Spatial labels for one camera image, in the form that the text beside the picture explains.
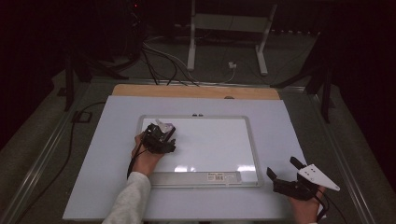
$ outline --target gray carpet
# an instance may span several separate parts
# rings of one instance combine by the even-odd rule
[[[230,40],[213,39],[209,43],[199,42],[196,69],[190,73],[190,76],[201,84],[219,85],[233,76],[233,71],[227,67],[227,63],[236,62],[234,76],[227,82],[228,85],[265,87],[297,74],[315,38],[306,35],[271,35],[264,52],[269,70],[267,77],[259,74],[254,41],[243,39],[225,45],[227,41]],[[180,37],[173,40],[156,38],[147,43],[157,50],[178,57],[183,62],[187,61],[188,38]],[[148,57],[159,74],[164,77],[173,75],[173,65],[169,61],[153,55]],[[152,80],[149,81],[150,73],[143,61],[121,73],[130,78],[127,82],[153,83]],[[177,73],[177,79],[190,85],[188,79],[180,72]],[[293,85],[303,87],[307,80],[306,78]],[[55,90],[0,152],[1,214],[11,202],[39,152],[51,139],[55,127],[66,116],[63,112],[65,99],[56,96],[56,92],[64,85],[64,73],[55,77],[54,83]],[[117,83],[119,83],[117,80],[98,75],[91,84],[80,84],[78,95],[81,98],[76,101],[75,109],[105,101]],[[307,161],[320,167],[341,187],[340,192],[329,190],[328,194],[338,205],[348,223],[394,223],[395,194],[381,173],[338,90],[335,87],[332,89],[334,108],[330,110],[331,124],[325,124],[318,115],[315,96],[297,91],[281,91],[280,96],[290,112],[293,127]],[[26,213],[21,223],[75,223],[62,220],[62,215],[102,109],[102,105],[93,106],[90,108],[93,113],[92,121],[76,125],[70,162],[48,191]],[[67,122],[62,128],[62,135],[54,142],[55,150],[28,203],[48,185],[61,168],[67,155],[71,126],[71,123]],[[340,163],[340,160],[346,161],[346,166]],[[265,223],[292,223],[292,221],[274,220]],[[343,223],[343,221],[341,215],[332,206],[328,217],[320,223]]]

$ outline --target hand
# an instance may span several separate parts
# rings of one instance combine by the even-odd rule
[[[132,151],[132,157],[137,151],[137,148],[139,147],[141,143],[141,138],[143,137],[143,134],[139,134],[134,138],[134,141],[136,142],[136,146],[134,147],[134,150]],[[134,162],[134,167],[132,168],[132,172],[139,172],[143,175],[149,176],[151,173],[154,171],[155,166],[157,165],[157,162],[160,160],[160,158],[163,157],[163,154],[153,154],[146,150],[146,148],[141,145],[139,152],[141,153],[139,156],[137,156],[136,161]]]
[[[324,192],[326,188],[319,186],[321,192]],[[321,198],[322,193],[318,191],[317,197]],[[293,208],[294,219],[298,224],[307,224],[317,222],[317,215],[319,210],[319,202],[316,198],[312,198],[308,201],[300,201],[289,197],[289,202]]]

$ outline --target metal stand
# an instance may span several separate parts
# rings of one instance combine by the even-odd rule
[[[196,13],[195,0],[191,0],[191,35],[187,69],[189,71],[193,71],[195,66],[195,29],[243,31],[262,33],[262,42],[256,46],[255,50],[260,67],[260,73],[262,75],[267,75],[268,70],[262,52],[271,30],[275,12],[276,5],[272,6],[268,17],[244,17]]]

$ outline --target black cable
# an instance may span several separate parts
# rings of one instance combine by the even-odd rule
[[[176,63],[175,63],[174,61],[172,61],[169,57],[167,57],[167,56],[165,56],[165,55],[162,55],[162,54],[159,54],[159,53],[157,53],[157,52],[153,53],[153,52],[148,51],[148,50],[145,49],[145,48],[143,48],[143,51],[145,51],[146,53],[152,54],[152,55],[156,55],[156,56],[159,56],[159,57],[164,57],[164,58],[168,59],[169,62],[174,66],[174,69],[175,69],[174,71],[175,71],[175,72],[174,72],[174,74],[172,75],[172,77],[170,77],[170,78],[160,75],[160,74],[159,74],[157,71],[155,71],[155,69],[151,66],[152,69],[153,69],[153,71],[155,71],[155,73],[156,73],[158,76],[168,79],[168,82],[167,82],[166,86],[169,86],[169,84],[175,79],[175,77],[176,77],[176,75],[177,75],[177,65],[176,65]]]
[[[326,200],[328,200],[332,205],[334,205],[334,207],[335,207],[335,210],[337,210],[337,212],[340,214],[340,216],[341,216],[341,218],[344,220],[344,222],[347,224],[347,219],[346,219],[346,217],[344,216],[344,214],[341,212],[341,210],[340,210],[340,208],[337,206],[337,204],[335,204],[335,202],[333,202],[332,201],[332,199],[329,197],[329,196],[327,196],[327,194],[325,194],[324,192],[322,192],[322,191],[320,191],[322,194],[323,194],[323,196],[326,198]]]
[[[151,77],[152,77],[152,79],[154,80],[155,85],[158,85],[157,78],[155,77],[155,75],[153,74],[153,71],[151,70],[151,69],[152,69],[152,66],[149,66],[149,64],[150,64],[150,63],[149,63],[149,58],[148,58],[148,56],[147,56],[147,54],[146,54],[145,51],[142,50],[142,53],[143,53],[143,56],[145,56],[146,63],[147,63],[147,65],[148,65],[149,73],[151,74]]]
[[[92,105],[88,105],[86,107],[84,107],[82,110],[80,110],[73,118],[72,118],[72,128],[71,128],[71,133],[70,133],[70,139],[69,139],[69,147],[68,147],[68,152],[67,152],[67,157],[66,160],[64,161],[64,165],[62,166],[62,168],[58,171],[58,173],[56,174],[55,177],[52,178],[52,180],[49,182],[49,184],[43,189],[41,190],[41,192],[37,195],[37,197],[35,197],[34,200],[32,200],[32,202],[25,208],[25,210],[22,212],[22,214],[20,215],[20,217],[17,219],[17,221],[15,222],[16,224],[20,223],[21,220],[23,219],[23,217],[27,214],[27,212],[32,208],[33,205],[35,205],[35,203],[37,203],[37,201],[44,195],[44,193],[50,188],[50,186],[58,179],[58,177],[61,175],[61,173],[64,171],[64,168],[66,167],[67,163],[69,163],[71,154],[72,154],[72,149],[73,149],[73,131],[76,125],[76,120],[77,118],[79,118],[83,113],[85,113],[85,110],[94,106],[94,105],[101,105],[101,104],[105,104],[106,102],[98,102],[98,103],[94,103]]]
[[[139,151],[140,151],[140,148],[143,146],[143,142],[145,141],[146,135],[147,135],[147,133],[144,132],[142,138],[140,139],[140,144],[139,144],[139,146],[138,146],[137,149],[136,149],[136,153],[135,153],[135,154],[132,156],[132,158],[131,158],[131,162],[129,163],[129,166],[128,166],[128,173],[127,173],[126,178],[128,178],[129,175],[131,174],[132,169],[134,168],[134,163],[136,162],[136,158],[137,158],[138,156],[140,156],[140,154],[142,154],[142,153],[144,153],[145,151],[147,151],[147,149],[146,149],[146,150],[143,150],[142,152],[139,152]]]
[[[179,65],[176,61],[174,61],[172,58],[168,57],[166,54],[163,54],[162,52],[159,52],[159,51],[157,51],[157,50],[155,50],[155,49],[150,49],[150,48],[145,48],[145,47],[143,47],[143,49],[144,49],[144,50],[148,50],[148,51],[152,51],[153,54],[156,54],[157,56],[164,57],[164,58],[168,59],[169,61],[172,61],[172,62],[174,63],[174,65],[181,71],[181,73],[183,74],[183,76],[184,76],[190,83],[192,83],[193,85],[199,87],[199,85],[196,84],[196,83],[194,82],[194,80],[192,80],[190,77],[188,77],[188,76],[186,75],[186,73],[184,73],[183,68],[181,68],[180,65]]]

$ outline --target person's left hand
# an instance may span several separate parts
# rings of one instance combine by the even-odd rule
[[[134,150],[132,150],[132,157],[136,153],[137,148],[141,143],[142,136],[143,134],[141,133],[134,138],[134,140],[136,141],[136,146],[134,147]],[[146,150],[143,144],[140,147],[138,153],[141,154],[136,158],[136,161],[134,162],[134,167],[132,168],[132,172],[138,172],[146,176],[151,175],[158,161],[163,157],[163,154],[151,153]]]

